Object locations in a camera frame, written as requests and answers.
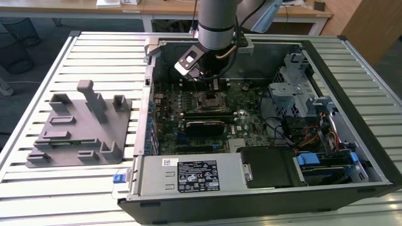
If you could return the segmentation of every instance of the desk leg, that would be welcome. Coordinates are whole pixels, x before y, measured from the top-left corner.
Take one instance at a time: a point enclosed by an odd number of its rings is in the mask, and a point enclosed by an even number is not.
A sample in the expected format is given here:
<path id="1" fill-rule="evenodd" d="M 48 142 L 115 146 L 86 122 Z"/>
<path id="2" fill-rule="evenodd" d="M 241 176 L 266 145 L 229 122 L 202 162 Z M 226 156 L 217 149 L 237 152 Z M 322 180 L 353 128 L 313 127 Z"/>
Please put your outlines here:
<path id="1" fill-rule="evenodd" d="M 322 29 L 326 26 L 329 18 L 318 17 L 316 23 L 313 24 L 309 35 L 321 35 Z"/>
<path id="2" fill-rule="evenodd" d="M 0 78 L 0 93 L 3 93 L 6 96 L 11 96 L 14 94 L 14 89 L 3 80 L 3 78 Z"/>
<path id="3" fill-rule="evenodd" d="M 55 25 L 62 26 L 62 18 L 52 18 Z"/>
<path id="4" fill-rule="evenodd" d="M 143 15 L 145 32 L 154 32 L 153 15 Z"/>

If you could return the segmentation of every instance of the gray carpet floor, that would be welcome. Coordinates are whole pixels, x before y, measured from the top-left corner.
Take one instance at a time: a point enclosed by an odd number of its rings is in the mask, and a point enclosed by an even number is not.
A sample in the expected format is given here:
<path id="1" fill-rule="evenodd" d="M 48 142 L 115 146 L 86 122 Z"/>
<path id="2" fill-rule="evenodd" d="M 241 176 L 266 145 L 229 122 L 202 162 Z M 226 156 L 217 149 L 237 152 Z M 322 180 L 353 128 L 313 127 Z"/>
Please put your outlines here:
<path id="1" fill-rule="evenodd" d="M 56 27 L 50 18 L 32 18 L 32 23 L 42 43 L 27 48 L 35 67 L 23 74 L 8 74 L 0 68 L 2 78 L 10 81 L 38 81 L 42 82 L 52 66 L 54 60 L 63 47 L 70 31 L 98 31 L 98 32 L 143 32 L 141 20 L 92 20 L 92 19 L 63 19 L 63 26 Z M 402 42 L 397 41 L 384 59 L 376 67 L 377 72 L 389 83 L 390 87 L 402 98 Z M 26 111 L 30 101 L 35 95 L 39 84 L 14 83 L 11 84 L 15 95 L 4 97 L 0 95 L 0 132 L 12 132 Z M 0 147 L 4 146 L 8 137 L 0 135 Z"/>

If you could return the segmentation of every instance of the sticker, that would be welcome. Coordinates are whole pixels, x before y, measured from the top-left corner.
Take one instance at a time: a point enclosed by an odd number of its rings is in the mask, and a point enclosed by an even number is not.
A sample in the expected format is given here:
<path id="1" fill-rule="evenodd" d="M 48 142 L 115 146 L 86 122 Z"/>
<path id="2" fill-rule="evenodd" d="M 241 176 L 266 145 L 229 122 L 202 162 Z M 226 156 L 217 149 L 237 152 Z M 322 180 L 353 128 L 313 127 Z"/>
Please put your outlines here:
<path id="1" fill-rule="evenodd" d="M 177 166 L 179 159 L 162 159 L 162 166 Z"/>
<path id="2" fill-rule="evenodd" d="M 139 10 L 123 10 L 123 13 L 139 13 Z"/>
<path id="3" fill-rule="evenodd" d="M 178 191 L 211 192 L 219 191 L 217 161 L 186 161 L 178 164 Z"/>

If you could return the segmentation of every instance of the wooden desk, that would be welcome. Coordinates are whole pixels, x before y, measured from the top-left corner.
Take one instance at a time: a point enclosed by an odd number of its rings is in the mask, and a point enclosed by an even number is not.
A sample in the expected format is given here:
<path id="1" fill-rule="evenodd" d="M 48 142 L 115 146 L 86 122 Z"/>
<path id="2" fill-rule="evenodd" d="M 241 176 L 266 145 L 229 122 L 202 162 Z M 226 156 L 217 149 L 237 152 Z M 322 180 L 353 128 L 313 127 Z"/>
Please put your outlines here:
<path id="1" fill-rule="evenodd" d="M 142 19 L 139 5 L 96 8 L 96 0 L 0 0 L 0 16 L 44 18 Z"/>
<path id="2" fill-rule="evenodd" d="M 313 3 L 314 0 L 308 0 L 309 6 L 312 6 Z M 191 20 L 193 13 L 194 13 L 194 2 L 181 1 L 181 0 L 167 0 L 167 1 L 146 0 L 145 3 L 143 14 L 146 16 L 146 20 L 153 20 L 153 19 Z M 314 24 L 309 34 L 320 35 L 329 18 L 332 18 L 333 16 L 334 14 L 329 10 L 321 12 L 302 6 L 293 6 L 293 7 L 287 7 L 287 9 L 285 8 L 279 9 L 274 22 Z"/>
<path id="3" fill-rule="evenodd" d="M 50 18 L 142 19 L 146 32 L 153 32 L 154 19 L 191 20 L 194 2 L 179 0 L 142 0 L 139 5 L 122 4 L 121 8 L 96 8 L 96 0 L 2 0 L 0 16 Z M 320 35 L 330 11 L 321 12 L 301 6 L 279 9 L 274 22 L 313 23 L 312 35 Z"/>

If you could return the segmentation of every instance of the motherboard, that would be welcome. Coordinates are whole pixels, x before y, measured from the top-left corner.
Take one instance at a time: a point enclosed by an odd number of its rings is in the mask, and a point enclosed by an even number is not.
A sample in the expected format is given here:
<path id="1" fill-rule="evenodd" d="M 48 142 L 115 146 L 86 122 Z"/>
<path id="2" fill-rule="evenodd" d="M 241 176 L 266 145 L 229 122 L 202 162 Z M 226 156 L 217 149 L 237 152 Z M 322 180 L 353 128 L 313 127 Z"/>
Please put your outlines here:
<path id="1" fill-rule="evenodd" d="M 207 93 L 203 82 L 155 84 L 159 155 L 230 153 L 242 146 L 270 145 L 259 113 L 266 86 L 225 80 L 221 87 Z"/>

